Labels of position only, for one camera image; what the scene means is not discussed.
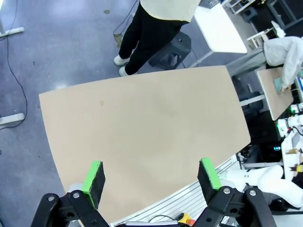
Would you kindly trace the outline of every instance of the white hoodie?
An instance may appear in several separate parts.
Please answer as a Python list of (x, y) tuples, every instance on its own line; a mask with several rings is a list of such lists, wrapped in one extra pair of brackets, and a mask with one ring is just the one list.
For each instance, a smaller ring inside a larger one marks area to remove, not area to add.
[(270, 66), (284, 64), (282, 87), (293, 84), (303, 63), (303, 37), (290, 36), (265, 41), (264, 53)]
[(140, 0), (140, 3), (154, 18), (190, 22), (200, 0)]

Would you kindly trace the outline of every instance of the bolt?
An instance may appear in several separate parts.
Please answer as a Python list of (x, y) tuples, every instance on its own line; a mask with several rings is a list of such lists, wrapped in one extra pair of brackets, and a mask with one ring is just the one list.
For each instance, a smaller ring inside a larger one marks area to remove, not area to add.
[(229, 194), (229, 193), (231, 193), (231, 190), (229, 190), (229, 188), (224, 188), (223, 192), (224, 192), (225, 194)]
[(55, 199), (55, 197), (53, 197), (53, 196), (48, 197), (48, 201), (53, 201), (54, 199)]
[(250, 191), (250, 195), (251, 196), (255, 196), (256, 195), (256, 192), (254, 190)]
[(76, 198), (78, 198), (80, 195), (79, 195), (79, 193), (76, 192), (76, 193), (74, 193), (72, 196), (76, 199)]

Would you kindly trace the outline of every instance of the beige top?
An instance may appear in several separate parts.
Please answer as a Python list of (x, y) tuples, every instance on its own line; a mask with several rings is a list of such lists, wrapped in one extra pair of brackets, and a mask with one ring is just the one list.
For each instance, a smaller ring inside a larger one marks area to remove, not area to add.
[(190, 22), (200, 0), (140, 0), (140, 3), (154, 18)]
[(40, 102), (65, 190), (104, 162), (99, 211), (108, 223), (193, 183), (200, 158), (218, 166), (250, 142), (225, 66), (95, 81)]

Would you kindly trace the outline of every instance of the black cable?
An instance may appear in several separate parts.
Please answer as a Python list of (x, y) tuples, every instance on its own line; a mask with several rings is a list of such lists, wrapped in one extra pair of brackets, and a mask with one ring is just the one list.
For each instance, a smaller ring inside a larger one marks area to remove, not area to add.
[(123, 28), (123, 30), (122, 30), (121, 33), (115, 34), (115, 31), (116, 31), (116, 30), (117, 30), (117, 29), (126, 21), (127, 17), (131, 14), (131, 12), (132, 12), (132, 10), (133, 10), (133, 8), (134, 8), (134, 6), (135, 6), (135, 4), (136, 4), (137, 2), (138, 2), (138, 0), (136, 0), (136, 2), (133, 4), (131, 10), (129, 11), (129, 13), (127, 14), (127, 16), (124, 18), (124, 20), (122, 21), (122, 23), (119, 24), (118, 27), (115, 28), (115, 30), (113, 31), (113, 35), (114, 35), (114, 36), (122, 34), (122, 32), (125, 30), (127, 24), (126, 24), (126, 26)]
[(233, 226), (230, 226), (230, 225), (221, 223), (221, 224), (220, 224), (220, 227), (233, 227)]
[(193, 52), (193, 54), (194, 54), (194, 56), (196, 58), (196, 62), (197, 62), (196, 67), (198, 67), (198, 65), (199, 65), (199, 63), (198, 63), (198, 57), (197, 57), (196, 53), (194, 52), (193, 48), (191, 48), (191, 51)]
[[(18, 0), (16, 0), (16, 14), (15, 14), (15, 19), (16, 19), (16, 15), (17, 15), (17, 8), (18, 8)], [(20, 84), (20, 82), (18, 81), (18, 79), (16, 78), (13, 70), (11, 69), (11, 66), (10, 66), (10, 63), (9, 63), (9, 35), (6, 36), (6, 40), (7, 40), (7, 62), (8, 62), (8, 66), (9, 66), (9, 70), (11, 72), (11, 74), (14, 76), (16, 82), (19, 84), (19, 86), (21, 87), (21, 90), (22, 90), (22, 93), (23, 93), (23, 96), (24, 96), (24, 99), (25, 99), (25, 106), (26, 106), (26, 111), (25, 111), (25, 116), (24, 116), (24, 119), (19, 122), (18, 124), (14, 125), (14, 126), (7, 126), (7, 127), (4, 127), (4, 128), (1, 128), (0, 130), (3, 130), (3, 129), (11, 129), (11, 128), (15, 128), (17, 126), (19, 126), (20, 124), (23, 123), (23, 121), (25, 121), (26, 117), (27, 117), (27, 96), (25, 95), (25, 92), (24, 92), (24, 89), (22, 87), (22, 85)]]
[(166, 218), (169, 218), (169, 219), (175, 221), (175, 219), (171, 218), (170, 216), (159, 214), (159, 215), (156, 215), (153, 218), (151, 218), (148, 222), (151, 222), (154, 218), (157, 218), (157, 217), (166, 217)]
[(125, 26), (124, 26), (124, 28), (123, 28), (123, 30), (122, 30), (122, 32), (120, 34), (122, 34), (124, 32), (124, 30), (127, 28), (128, 22), (129, 22), (130, 18), (132, 18), (132, 17), (133, 17), (132, 15), (130, 15), (128, 17), (127, 23), (125, 24)]
[[(295, 126), (293, 126), (293, 128), (297, 129), (297, 127), (295, 127)], [(299, 131), (298, 129), (297, 129), (297, 131), (298, 131), (298, 133), (299, 133), (301, 136), (303, 136), (303, 134), (300, 133), (300, 131)]]
[(303, 214), (303, 211), (271, 211), (271, 213), (276, 216), (281, 216), (281, 215)]
[(10, 30), (9, 30), (7, 36), (10, 34), (11, 30), (13, 29), (13, 26), (14, 26), (14, 23), (15, 23), (15, 20), (16, 20), (16, 16), (17, 16), (17, 10), (18, 10), (18, 0), (16, 0), (15, 17), (14, 17), (14, 19), (13, 19), (13, 22), (11, 23)]

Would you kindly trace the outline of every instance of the floor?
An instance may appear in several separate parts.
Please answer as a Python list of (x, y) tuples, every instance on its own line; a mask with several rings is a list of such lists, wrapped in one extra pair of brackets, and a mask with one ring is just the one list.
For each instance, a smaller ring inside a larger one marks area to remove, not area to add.
[[(30, 226), (45, 193), (64, 194), (48, 146), (38, 95), (80, 83), (117, 77), (119, 68), (113, 64), (113, 58), (118, 48), (113, 30), (125, 18), (134, 2), (18, 2), (14, 27), (23, 26), (25, 32), (9, 37), (9, 61), (24, 87), (28, 114), (17, 128), (0, 131), (0, 218), (6, 227)], [(7, 30), (10, 29), (15, 9), (14, 0), (4, 0), (1, 14)], [(252, 26), (243, 22), (239, 15), (231, 15), (231, 18), (243, 39), (255, 34)], [(198, 57), (209, 51), (194, 21), (185, 25), (182, 31), (191, 37)], [(21, 89), (7, 64), (7, 40), (0, 42), (0, 53), (0, 114), (25, 113)], [(235, 53), (215, 53), (199, 66), (224, 65), (240, 56)], [(188, 66), (194, 60), (191, 53), (184, 64)], [(155, 70), (158, 69), (145, 64), (139, 73)], [(258, 87), (255, 75), (250, 77), (250, 83)], [(245, 86), (237, 85), (237, 91), (245, 90)]]

